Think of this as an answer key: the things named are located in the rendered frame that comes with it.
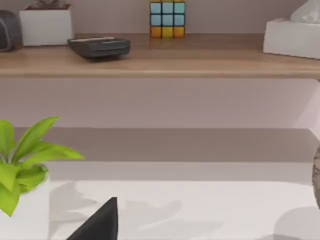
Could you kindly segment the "green leafy plant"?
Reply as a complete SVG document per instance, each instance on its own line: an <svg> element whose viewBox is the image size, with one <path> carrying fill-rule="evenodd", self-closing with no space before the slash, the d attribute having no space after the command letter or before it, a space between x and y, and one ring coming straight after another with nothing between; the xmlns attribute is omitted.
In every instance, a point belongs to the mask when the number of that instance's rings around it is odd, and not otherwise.
<svg viewBox="0 0 320 240"><path fill-rule="evenodd" d="M0 211L8 217L15 212L21 195L40 186L48 177L45 162L82 160L74 149L43 140L59 119L49 116L28 128L19 141L15 140L12 123L0 119Z"/></svg>

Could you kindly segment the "white plant pot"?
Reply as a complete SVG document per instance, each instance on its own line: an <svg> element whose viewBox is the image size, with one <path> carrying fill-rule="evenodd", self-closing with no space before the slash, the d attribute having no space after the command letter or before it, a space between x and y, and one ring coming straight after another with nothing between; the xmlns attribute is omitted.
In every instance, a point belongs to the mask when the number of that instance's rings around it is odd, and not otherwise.
<svg viewBox="0 0 320 240"><path fill-rule="evenodd" d="M12 216L0 209L0 240L48 240L50 183L48 175L35 189L22 194Z"/></svg>

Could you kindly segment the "dark grey round clock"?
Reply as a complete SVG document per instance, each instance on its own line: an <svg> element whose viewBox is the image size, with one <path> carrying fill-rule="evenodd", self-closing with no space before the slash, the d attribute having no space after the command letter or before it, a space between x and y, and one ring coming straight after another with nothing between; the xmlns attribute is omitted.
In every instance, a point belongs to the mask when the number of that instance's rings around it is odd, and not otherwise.
<svg viewBox="0 0 320 240"><path fill-rule="evenodd" d="M0 53L16 50L22 45L19 18L9 10L0 9Z"/></svg>

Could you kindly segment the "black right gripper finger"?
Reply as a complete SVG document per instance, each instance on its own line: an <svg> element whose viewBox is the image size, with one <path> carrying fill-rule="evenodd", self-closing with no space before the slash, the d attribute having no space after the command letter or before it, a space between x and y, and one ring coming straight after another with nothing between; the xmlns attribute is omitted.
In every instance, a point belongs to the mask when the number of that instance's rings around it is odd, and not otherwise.
<svg viewBox="0 0 320 240"><path fill-rule="evenodd" d="M111 197L66 240L118 240L117 197Z"/></svg>

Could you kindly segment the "white square planter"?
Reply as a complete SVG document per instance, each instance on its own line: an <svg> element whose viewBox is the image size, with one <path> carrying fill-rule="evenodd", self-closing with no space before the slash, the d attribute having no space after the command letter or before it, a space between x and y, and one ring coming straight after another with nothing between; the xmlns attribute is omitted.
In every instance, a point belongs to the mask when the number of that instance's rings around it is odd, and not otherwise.
<svg viewBox="0 0 320 240"><path fill-rule="evenodd" d="M63 46L75 36L67 0L34 0L18 14L25 47Z"/></svg>

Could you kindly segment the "wooden shelf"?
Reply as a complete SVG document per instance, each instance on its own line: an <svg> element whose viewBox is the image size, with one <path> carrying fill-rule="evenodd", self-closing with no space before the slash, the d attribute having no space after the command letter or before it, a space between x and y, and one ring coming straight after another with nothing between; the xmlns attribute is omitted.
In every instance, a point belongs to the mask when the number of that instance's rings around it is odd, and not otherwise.
<svg viewBox="0 0 320 240"><path fill-rule="evenodd" d="M66 46L0 53L0 77L313 79L320 60L263 52L261 33L189 33L184 38L122 34L130 52L88 60Z"/></svg>

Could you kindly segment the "grey marbled vase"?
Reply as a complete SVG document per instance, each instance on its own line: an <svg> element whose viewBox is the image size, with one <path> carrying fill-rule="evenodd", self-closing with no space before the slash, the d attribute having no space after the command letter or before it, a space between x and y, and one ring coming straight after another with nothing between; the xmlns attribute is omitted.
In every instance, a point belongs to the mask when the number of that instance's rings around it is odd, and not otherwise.
<svg viewBox="0 0 320 240"><path fill-rule="evenodd" d="M312 188L317 207L320 209L320 146L316 150L312 163Z"/></svg>

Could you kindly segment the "coloured puzzle cube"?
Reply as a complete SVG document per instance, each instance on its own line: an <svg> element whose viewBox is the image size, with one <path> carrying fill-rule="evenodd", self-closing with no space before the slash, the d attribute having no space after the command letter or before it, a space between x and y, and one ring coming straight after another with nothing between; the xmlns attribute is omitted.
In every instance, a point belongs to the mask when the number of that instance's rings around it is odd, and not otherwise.
<svg viewBox="0 0 320 240"><path fill-rule="evenodd" d="M149 36L184 38L186 9L185 0L149 0Z"/></svg>

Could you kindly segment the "white tissue box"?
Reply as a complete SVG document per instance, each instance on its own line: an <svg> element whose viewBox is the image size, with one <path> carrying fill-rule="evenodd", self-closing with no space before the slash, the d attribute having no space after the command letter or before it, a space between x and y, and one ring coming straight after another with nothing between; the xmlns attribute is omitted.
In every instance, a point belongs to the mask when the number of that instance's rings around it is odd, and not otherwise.
<svg viewBox="0 0 320 240"><path fill-rule="evenodd" d="M268 21L263 52L320 60L320 0L307 0L289 19Z"/></svg>

